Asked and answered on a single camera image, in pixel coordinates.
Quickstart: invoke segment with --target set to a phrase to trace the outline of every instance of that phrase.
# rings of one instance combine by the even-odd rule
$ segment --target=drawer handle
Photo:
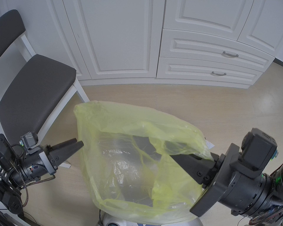
[[[224,76],[224,75],[227,75],[226,73],[224,73],[224,74],[217,74],[217,73],[215,73],[214,71],[212,72],[212,74],[213,74],[213,75],[218,75],[218,76]]]
[[[225,54],[225,55],[227,55],[227,56],[232,56],[232,57],[239,57],[238,54],[233,55],[233,54],[230,54],[230,53],[226,53],[225,51],[223,52],[223,54]]]

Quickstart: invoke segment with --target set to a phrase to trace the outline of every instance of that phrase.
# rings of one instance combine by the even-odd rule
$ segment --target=seat cushion
[[[40,128],[76,79],[76,70],[34,55],[20,70],[0,101],[0,122],[10,144]]]

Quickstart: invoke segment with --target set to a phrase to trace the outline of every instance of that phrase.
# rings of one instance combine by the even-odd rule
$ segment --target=light wood floor
[[[245,134],[258,127],[273,136],[279,156],[265,169],[271,173],[283,162],[283,67],[272,63],[249,89],[197,85],[103,85],[83,87],[90,100],[115,101],[152,107],[186,120],[202,130],[215,147],[225,153],[230,143],[241,145]],[[73,108],[80,103],[75,95],[44,138],[54,145],[77,137]],[[29,187],[29,203],[24,210],[42,226],[87,226],[98,221],[81,176],[78,155],[69,159],[70,169],[60,168],[56,179]],[[217,203],[202,218],[204,226],[237,225],[241,216]],[[239,225],[245,225],[244,219]]]

